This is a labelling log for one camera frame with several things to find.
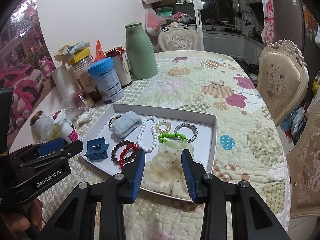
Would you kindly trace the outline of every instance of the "quilted tablecloth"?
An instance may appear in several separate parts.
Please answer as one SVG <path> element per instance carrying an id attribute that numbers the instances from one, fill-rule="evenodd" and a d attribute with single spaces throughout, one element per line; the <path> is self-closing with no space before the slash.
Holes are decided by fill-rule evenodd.
<path id="1" fill-rule="evenodd" d="M 118 103 L 161 106 L 217 116 L 218 138 L 212 173 L 221 180 L 247 180 L 287 230 L 290 186 L 286 159 L 270 113 L 248 76 L 231 57 L 208 52 L 171 51 L 156 54 L 159 73 L 134 81 Z M 79 130 L 87 134 L 109 105 Z M 79 156 L 69 160 L 72 173 L 40 196 L 44 219 L 81 181 L 103 182 L 108 175 Z M 204 206 L 140 191 L 133 205 L 124 205 L 129 240 L 199 239 Z M 232 238 L 227 205 L 228 239 Z M 99 239 L 99 205 L 95 235 Z"/>

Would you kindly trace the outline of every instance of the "green thermos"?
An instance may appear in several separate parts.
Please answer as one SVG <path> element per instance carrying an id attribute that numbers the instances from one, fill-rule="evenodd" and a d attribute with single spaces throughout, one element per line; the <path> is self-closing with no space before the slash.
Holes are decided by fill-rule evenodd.
<path id="1" fill-rule="evenodd" d="M 131 70 L 135 79 L 146 79 L 158 73 L 155 54 L 142 23 L 133 22 L 125 26 L 125 46 Z"/>

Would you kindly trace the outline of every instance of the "ornate dining chair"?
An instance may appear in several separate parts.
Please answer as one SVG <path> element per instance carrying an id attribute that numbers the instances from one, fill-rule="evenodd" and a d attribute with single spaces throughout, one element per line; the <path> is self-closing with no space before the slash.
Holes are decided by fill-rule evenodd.
<path id="1" fill-rule="evenodd" d="M 301 51 L 292 41 L 266 46 L 259 59 L 257 90 L 278 126 L 302 101 L 308 87 L 308 70 Z"/>
<path id="2" fill-rule="evenodd" d="M 159 34 L 159 45 L 163 51 L 198 50 L 198 34 L 182 23 L 171 23 Z"/>
<path id="3" fill-rule="evenodd" d="M 308 239 L 316 226 L 316 217 L 320 217 L 320 100 L 315 103 L 298 143 L 286 158 L 292 190 L 288 234 L 298 235 L 301 230 L 292 226 L 298 226 L 305 217 L 308 223 L 304 227 L 309 230 L 302 230 L 303 235 L 300 233 L 297 239 Z"/>

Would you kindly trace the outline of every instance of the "hanging utensil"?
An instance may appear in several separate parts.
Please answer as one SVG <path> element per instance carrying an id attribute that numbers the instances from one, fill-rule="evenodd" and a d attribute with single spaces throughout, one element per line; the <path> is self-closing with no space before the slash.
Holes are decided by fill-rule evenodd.
<path id="1" fill-rule="evenodd" d="M 250 22 L 250 13 L 248 12 L 248 25 L 251 25 L 251 22 Z"/>
<path id="2" fill-rule="evenodd" d="M 241 7 L 239 6 L 238 4 L 238 17 L 241 18 L 242 17 L 242 14 L 241 14 Z"/>
<path id="3" fill-rule="evenodd" d="M 250 12 L 250 14 L 251 14 L 251 18 L 250 18 L 251 21 L 250 21 L 250 22 L 252 23 L 252 25 L 254 25 L 254 20 L 253 20 L 253 17 L 252 17 L 252 12 Z"/>
<path id="4" fill-rule="evenodd" d="M 248 26 L 248 16 L 247 16 L 247 11 L 245 12 L 245 26 Z"/>

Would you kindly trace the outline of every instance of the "lotso bear poster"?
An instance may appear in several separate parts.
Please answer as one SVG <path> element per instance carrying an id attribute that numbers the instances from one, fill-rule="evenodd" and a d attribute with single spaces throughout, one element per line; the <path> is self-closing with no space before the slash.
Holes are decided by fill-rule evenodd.
<path id="1" fill-rule="evenodd" d="M 55 65 L 44 42 L 36 0 L 22 0 L 0 34 L 0 88 L 13 87 L 10 147 L 34 109 L 55 87 Z"/>

